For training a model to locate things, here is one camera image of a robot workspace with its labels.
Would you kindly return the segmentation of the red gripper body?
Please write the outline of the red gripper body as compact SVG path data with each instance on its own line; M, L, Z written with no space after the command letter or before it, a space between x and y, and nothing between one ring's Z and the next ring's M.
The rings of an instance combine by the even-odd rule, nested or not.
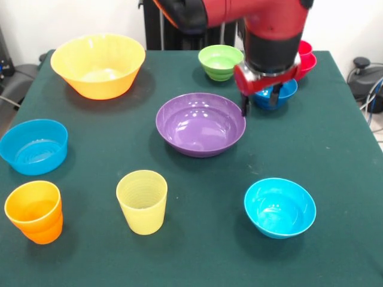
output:
M266 73L253 71L247 62L242 61L234 66L233 75L239 91L244 96L251 96L265 88L284 84L296 78L301 71L301 58L296 54L293 64L285 71Z

